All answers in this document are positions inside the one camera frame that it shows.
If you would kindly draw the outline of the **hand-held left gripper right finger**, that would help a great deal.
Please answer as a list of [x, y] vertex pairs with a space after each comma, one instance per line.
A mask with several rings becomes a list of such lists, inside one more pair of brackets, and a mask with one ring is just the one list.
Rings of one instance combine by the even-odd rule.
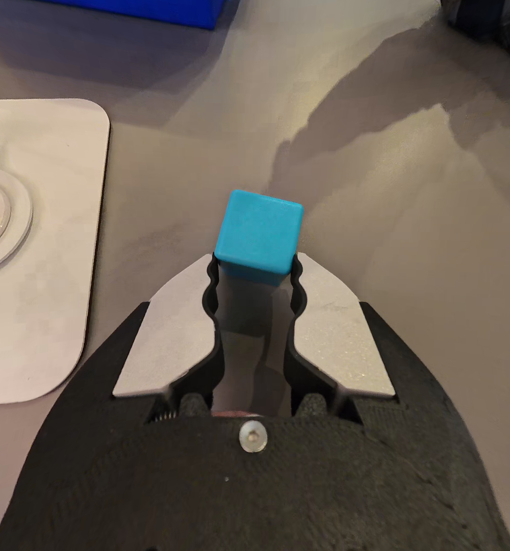
[[293, 395], [337, 391], [394, 397], [375, 339], [355, 293], [305, 253], [293, 258], [291, 321], [284, 375]]

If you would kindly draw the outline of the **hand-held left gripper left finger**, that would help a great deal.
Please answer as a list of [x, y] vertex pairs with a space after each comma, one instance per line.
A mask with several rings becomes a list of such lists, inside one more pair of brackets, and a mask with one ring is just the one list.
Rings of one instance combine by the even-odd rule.
[[219, 322], [219, 266], [202, 256], [151, 298], [113, 390], [114, 397], [163, 394], [211, 398], [225, 373]]

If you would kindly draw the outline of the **light blue cube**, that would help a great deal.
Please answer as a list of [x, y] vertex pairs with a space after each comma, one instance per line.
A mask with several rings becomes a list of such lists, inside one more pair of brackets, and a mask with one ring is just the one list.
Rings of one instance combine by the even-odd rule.
[[290, 274], [301, 204], [240, 189], [231, 192], [214, 254], [231, 278], [278, 287]]

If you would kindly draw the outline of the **blue plastic bin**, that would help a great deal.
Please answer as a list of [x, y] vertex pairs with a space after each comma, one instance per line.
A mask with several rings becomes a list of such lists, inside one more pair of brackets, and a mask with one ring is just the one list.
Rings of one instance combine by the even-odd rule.
[[225, 1], [51, 1], [51, 3], [213, 30]]

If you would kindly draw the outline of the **white wooden book stand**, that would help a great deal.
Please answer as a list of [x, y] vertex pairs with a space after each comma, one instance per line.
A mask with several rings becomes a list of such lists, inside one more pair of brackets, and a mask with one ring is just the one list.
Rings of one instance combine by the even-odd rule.
[[110, 127], [85, 99], [0, 99], [0, 404], [48, 394], [83, 352]]

